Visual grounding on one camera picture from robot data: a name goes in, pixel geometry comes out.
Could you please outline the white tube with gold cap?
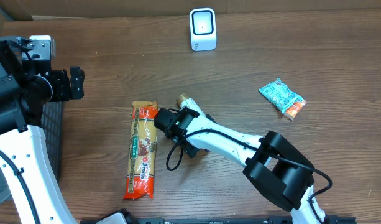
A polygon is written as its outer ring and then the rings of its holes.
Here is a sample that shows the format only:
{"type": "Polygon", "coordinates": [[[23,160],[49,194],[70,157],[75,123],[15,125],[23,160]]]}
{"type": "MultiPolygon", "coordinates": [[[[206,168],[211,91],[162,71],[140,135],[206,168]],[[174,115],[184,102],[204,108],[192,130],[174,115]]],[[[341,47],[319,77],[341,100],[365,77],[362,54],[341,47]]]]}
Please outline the white tube with gold cap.
{"type": "MultiPolygon", "coordinates": [[[[204,130],[208,127],[209,120],[206,118],[206,115],[203,113],[203,111],[194,99],[182,93],[176,99],[176,103],[179,106],[180,110],[189,109],[189,112],[194,111],[197,114],[197,116],[193,118],[191,123],[185,129],[186,134],[191,134],[196,131],[204,130]]],[[[186,138],[186,142],[199,149],[202,149],[206,145],[204,137],[201,137],[201,133],[194,134],[186,138]]]]}

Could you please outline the orange spaghetti packet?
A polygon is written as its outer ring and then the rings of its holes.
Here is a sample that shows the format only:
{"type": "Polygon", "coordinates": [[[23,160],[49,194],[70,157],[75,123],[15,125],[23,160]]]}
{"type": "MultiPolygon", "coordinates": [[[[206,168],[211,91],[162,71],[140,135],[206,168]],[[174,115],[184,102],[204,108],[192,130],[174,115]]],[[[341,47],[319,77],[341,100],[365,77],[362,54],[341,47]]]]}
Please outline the orange spaghetti packet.
{"type": "Polygon", "coordinates": [[[153,197],[157,151],[154,118],[157,112],[155,101],[132,102],[125,199],[137,199],[144,195],[153,197]]]}

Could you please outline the green wet wipes packet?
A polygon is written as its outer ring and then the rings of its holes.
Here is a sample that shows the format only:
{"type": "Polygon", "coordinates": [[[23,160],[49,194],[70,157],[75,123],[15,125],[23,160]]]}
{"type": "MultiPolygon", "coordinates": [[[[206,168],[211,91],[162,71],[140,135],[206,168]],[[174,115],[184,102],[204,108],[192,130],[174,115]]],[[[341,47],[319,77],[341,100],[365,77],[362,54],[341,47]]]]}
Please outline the green wet wipes packet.
{"type": "Polygon", "coordinates": [[[291,89],[289,89],[289,87],[279,78],[264,87],[259,88],[259,92],[268,99],[269,102],[275,105],[282,115],[296,100],[305,100],[297,93],[291,91],[291,89]]]}

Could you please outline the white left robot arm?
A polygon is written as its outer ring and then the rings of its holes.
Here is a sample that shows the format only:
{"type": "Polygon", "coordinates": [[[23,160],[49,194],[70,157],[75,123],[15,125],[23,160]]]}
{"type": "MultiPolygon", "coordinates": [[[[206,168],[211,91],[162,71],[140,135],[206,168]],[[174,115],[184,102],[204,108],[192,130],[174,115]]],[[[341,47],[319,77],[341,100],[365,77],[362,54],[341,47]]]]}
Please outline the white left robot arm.
{"type": "Polygon", "coordinates": [[[52,70],[30,44],[0,40],[0,169],[22,223],[76,223],[47,155],[43,107],[84,96],[80,67],[52,70]]]}

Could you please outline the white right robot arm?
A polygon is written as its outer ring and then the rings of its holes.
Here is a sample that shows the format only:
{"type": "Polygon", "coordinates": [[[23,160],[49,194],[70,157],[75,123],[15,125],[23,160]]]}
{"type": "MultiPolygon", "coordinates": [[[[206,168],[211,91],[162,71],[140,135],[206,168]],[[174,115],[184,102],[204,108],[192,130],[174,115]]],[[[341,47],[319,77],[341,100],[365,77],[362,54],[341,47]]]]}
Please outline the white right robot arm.
{"type": "Polygon", "coordinates": [[[209,116],[184,107],[160,108],[154,126],[163,131],[175,147],[206,149],[230,159],[268,201],[290,212],[293,223],[329,223],[315,197],[328,190],[314,191],[313,174],[327,175],[282,135],[240,133],[216,123],[209,116]]]}

